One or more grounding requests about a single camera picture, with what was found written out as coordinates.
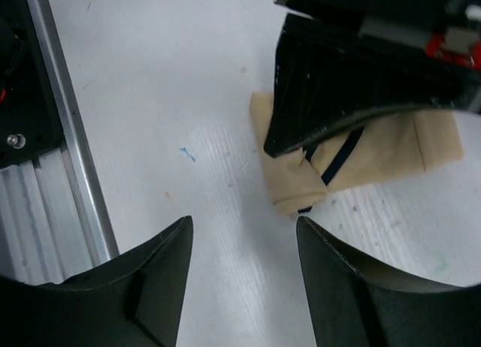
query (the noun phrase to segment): folded cloth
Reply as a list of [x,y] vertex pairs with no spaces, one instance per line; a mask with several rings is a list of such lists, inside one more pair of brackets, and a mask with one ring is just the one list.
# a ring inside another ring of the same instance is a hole
[[272,158],[263,146],[273,105],[272,94],[253,93],[250,115],[265,185],[283,215],[311,207],[343,189],[431,170],[464,155],[452,112],[421,110],[383,117],[333,137],[307,151],[310,161],[303,149]]

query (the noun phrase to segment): black stripe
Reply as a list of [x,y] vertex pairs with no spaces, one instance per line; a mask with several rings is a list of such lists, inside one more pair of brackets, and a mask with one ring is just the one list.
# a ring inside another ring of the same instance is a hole
[[346,160],[351,155],[356,144],[359,142],[359,139],[361,139],[363,131],[364,127],[355,129],[349,133],[349,137],[347,137],[343,146],[339,149],[339,152],[337,152],[334,159],[332,159],[331,164],[325,169],[325,172],[321,176],[324,184],[328,185],[334,179],[343,164],[346,163]]

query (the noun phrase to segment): black bracket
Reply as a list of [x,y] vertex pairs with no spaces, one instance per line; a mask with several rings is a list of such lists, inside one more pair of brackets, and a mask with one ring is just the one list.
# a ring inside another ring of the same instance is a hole
[[460,288],[405,273],[305,217],[297,235],[319,347],[481,345],[481,285]]
[[0,0],[0,168],[60,145],[62,126],[26,0]]
[[61,285],[0,276],[7,345],[174,347],[192,251],[192,218]]

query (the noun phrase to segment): black plastic housing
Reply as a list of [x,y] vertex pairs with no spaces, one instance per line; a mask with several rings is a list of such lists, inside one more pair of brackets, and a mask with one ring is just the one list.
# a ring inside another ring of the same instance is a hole
[[481,0],[277,0],[279,4],[309,14],[317,19],[329,19],[337,14],[338,23],[357,17],[379,17],[395,23],[442,32],[447,25],[467,26],[464,11],[468,5],[480,5]]
[[297,235],[319,347],[481,345],[481,285],[459,288],[397,270],[305,217]]
[[[60,145],[62,126],[27,0],[0,0],[0,168]],[[7,145],[21,134],[25,146]]]
[[2,345],[174,347],[192,251],[192,219],[61,285],[0,277]]
[[289,14],[277,45],[273,157],[315,146],[389,113],[472,111],[481,72],[425,51]]

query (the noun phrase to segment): gray metal part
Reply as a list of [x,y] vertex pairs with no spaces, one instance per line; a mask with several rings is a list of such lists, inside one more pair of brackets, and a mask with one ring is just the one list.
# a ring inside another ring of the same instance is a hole
[[386,39],[387,41],[393,41],[419,49],[424,49],[431,37],[425,30],[401,25],[399,23],[387,22],[373,17],[365,18],[359,30],[359,35],[372,35]]
[[118,249],[48,0],[28,0],[65,133],[62,147],[0,171],[0,273],[62,282]]

